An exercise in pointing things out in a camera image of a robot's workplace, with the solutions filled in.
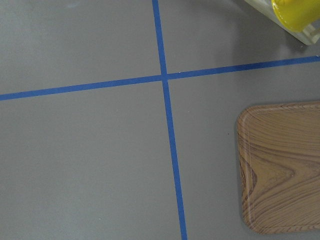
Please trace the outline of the yellow mug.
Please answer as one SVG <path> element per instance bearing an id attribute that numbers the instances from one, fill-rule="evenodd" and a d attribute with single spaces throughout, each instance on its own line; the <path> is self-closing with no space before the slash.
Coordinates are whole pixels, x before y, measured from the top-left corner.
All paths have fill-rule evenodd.
<path id="1" fill-rule="evenodd" d="M 292 32 L 302 32 L 320 19 L 319 0 L 271 0 L 274 14 Z"/>

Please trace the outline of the wooden drying rack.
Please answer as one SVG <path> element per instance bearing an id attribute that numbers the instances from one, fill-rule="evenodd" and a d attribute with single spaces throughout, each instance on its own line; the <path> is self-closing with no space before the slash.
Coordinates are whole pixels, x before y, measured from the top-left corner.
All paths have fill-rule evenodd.
<path id="1" fill-rule="evenodd" d="M 320 40 L 320 28 L 313 26 L 313 23 L 319 21 L 320 19 L 306 26 L 301 32 L 293 32 L 285 28 L 278 20 L 273 11 L 271 0 L 245 0 L 245 2 L 272 20 L 303 44 L 307 46 L 314 45 Z"/>

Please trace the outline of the wooden cutting board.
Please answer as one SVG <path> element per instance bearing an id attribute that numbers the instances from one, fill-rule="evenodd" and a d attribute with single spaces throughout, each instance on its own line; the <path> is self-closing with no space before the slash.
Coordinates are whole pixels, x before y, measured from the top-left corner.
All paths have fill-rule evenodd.
<path id="1" fill-rule="evenodd" d="M 237 119 L 242 216 L 259 234 L 320 228 L 320 104 L 257 105 Z"/>

